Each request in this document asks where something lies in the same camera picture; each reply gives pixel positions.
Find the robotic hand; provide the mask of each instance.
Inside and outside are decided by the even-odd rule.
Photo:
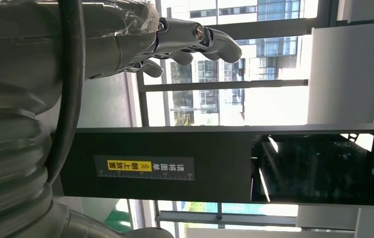
[[[210,60],[223,59],[229,63],[237,62],[242,55],[239,46],[224,32],[203,27],[197,22],[161,18],[156,40],[123,70],[143,71],[151,77],[159,77],[163,69],[148,58],[173,59],[181,65],[188,65],[193,60],[191,53],[195,52]]]

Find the black screen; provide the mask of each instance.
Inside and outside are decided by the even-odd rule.
[[[374,203],[374,135],[261,136],[252,200]]]

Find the glass pane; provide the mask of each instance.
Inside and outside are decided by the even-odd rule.
[[[176,209],[172,201],[158,201],[160,211],[183,211],[183,212],[211,212],[217,213],[217,203],[215,202],[182,202],[176,201]]]
[[[82,205],[89,205],[91,202],[92,201],[90,200],[82,200]],[[85,207],[86,211],[84,210],[84,213],[87,216],[94,216],[95,218],[98,218],[98,215],[101,216],[101,213],[108,212],[109,215],[104,221],[104,223],[107,226],[111,227],[112,229],[118,232],[128,232],[133,230],[131,224],[132,218],[129,213],[127,199],[119,199],[114,209],[111,210],[111,212],[109,210],[101,211],[102,209],[103,207],[100,205],[96,206],[96,208],[93,210]]]
[[[240,226],[240,225],[225,225],[225,229],[236,229],[236,230],[259,230],[269,232],[300,232],[300,227],[257,227],[257,226]]]
[[[274,72],[275,68],[268,68],[259,79],[273,79]],[[150,92],[149,124],[165,126],[164,110],[171,126],[306,124],[308,95],[307,86],[174,91],[168,92],[168,108],[164,109],[162,92]]]
[[[200,83],[273,79],[308,79],[311,68],[312,35],[238,40],[242,58],[236,63],[211,61],[200,53],[193,54],[190,65],[171,59],[164,61],[168,72],[166,83]],[[261,61],[269,60],[265,65]],[[260,75],[260,68],[274,67],[270,76]],[[161,84],[162,80],[145,75],[145,84]]]
[[[222,203],[222,213],[296,217],[298,205]]]
[[[161,0],[162,17],[193,20],[203,25],[230,24],[317,16],[318,0]]]

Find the printed ruler scale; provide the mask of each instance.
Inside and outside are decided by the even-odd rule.
[[[94,159],[99,177],[194,180],[190,157],[95,155]]]

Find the window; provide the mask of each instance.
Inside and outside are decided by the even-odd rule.
[[[257,56],[275,57],[297,54],[298,37],[274,37],[256,39]]]
[[[258,69],[258,80],[274,80],[277,78],[277,58],[255,58],[252,61]]]
[[[236,63],[223,63],[224,81],[244,81],[245,59]]]
[[[309,78],[312,35],[237,42],[247,57],[236,63],[204,60],[199,53],[193,54],[194,60],[187,66],[166,60],[166,68],[171,70],[167,82],[199,85]],[[149,118],[155,121],[151,125],[293,125],[307,120],[307,86],[168,91],[167,108],[162,93],[147,93]]]
[[[257,21],[274,21],[299,18],[300,0],[258,0]]]
[[[176,62],[170,63],[171,83],[192,83],[191,65],[180,65]]]
[[[222,217],[225,214],[229,214],[230,217],[234,216],[237,218],[242,217],[242,215],[268,215],[268,216],[279,216],[280,217],[296,217],[298,211],[298,205],[283,205],[283,204],[242,204],[242,203],[222,203],[221,212]],[[238,229],[238,230],[262,230],[262,231],[282,231],[282,232],[299,232],[301,228],[290,227],[290,224],[279,223],[277,226],[271,224],[273,222],[272,217],[267,218],[267,225],[264,226],[264,217],[257,226],[252,225],[240,226],[229,224],[229,218],[226,221],[226,225],[216,224],[216,216],[218,212],[218,204],[213,202],[184,202],[184,201],[158,201],[157,209],[161,214],[170,213],[182,213],[182,212],[196,212],[198,214],[198,220],[202,221],[208,220],[209,224],[194,223],[194,218],[192,221],[186,222],[173,222],[171,219],[168,221],[160,221],[160,227],[169,231],[174,237],[186,238],[187,232],[190,229],[187,228],[207,228],[207,229]]]
[[[190,18],[216,16],[216,9],[191,11]]]
[[[201,60],[197,62],[198,79],[200,83],[217,82],[217,61]]]
[[[234,15],[234,14],[244,14],[244,13],[255,13],[255,6],[240,6],[240,7],[228,7],[219,9],[219,15]]]
[[[200,90],[200,107],[216,108],[218,104],[219,93],[217,90]]]

